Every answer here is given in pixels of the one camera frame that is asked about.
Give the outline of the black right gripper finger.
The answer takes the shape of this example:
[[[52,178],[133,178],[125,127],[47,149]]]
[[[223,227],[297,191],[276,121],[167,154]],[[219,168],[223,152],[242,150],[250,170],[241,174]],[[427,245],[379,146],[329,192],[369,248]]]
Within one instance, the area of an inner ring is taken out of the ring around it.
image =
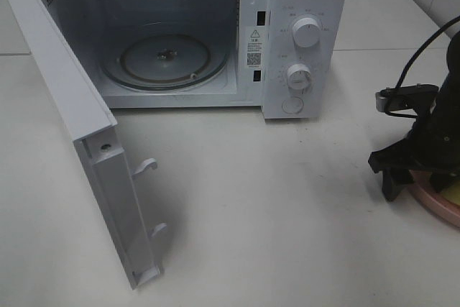
[[[435,192],[440,193],[446,188],[452,186],[455,182],[459,181],[458,170],[442,170],[431,173],[429,182]]]
[[[382,171],[382,194],[388,202],[394,201],[401,191],[413,184],[409,170],[386,168]]]

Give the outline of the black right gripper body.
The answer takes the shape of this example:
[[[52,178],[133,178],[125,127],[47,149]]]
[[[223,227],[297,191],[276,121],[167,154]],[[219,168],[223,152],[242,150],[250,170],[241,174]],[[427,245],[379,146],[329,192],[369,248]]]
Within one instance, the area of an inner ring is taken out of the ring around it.
[[[459,77],[448,75],[429,110],[416,114],[406,137],[372,152],[369,165],[376,173],[386,168],[459,170]]]

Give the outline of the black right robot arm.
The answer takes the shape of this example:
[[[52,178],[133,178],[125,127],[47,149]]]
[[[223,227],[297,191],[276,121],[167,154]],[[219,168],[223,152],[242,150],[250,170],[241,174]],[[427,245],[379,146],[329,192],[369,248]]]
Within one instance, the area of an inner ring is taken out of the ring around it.
[[[382,194],[394,201],[401,190],[414,184],[413,171],[428,172],[435,191],[459,180],[459,34],[446,52],[448,74],[441,87],[431,84],[395,87],[376,93],[376,107],[388,115],[415,122],[400,141],[369,156],[374,173],[382,173]]]

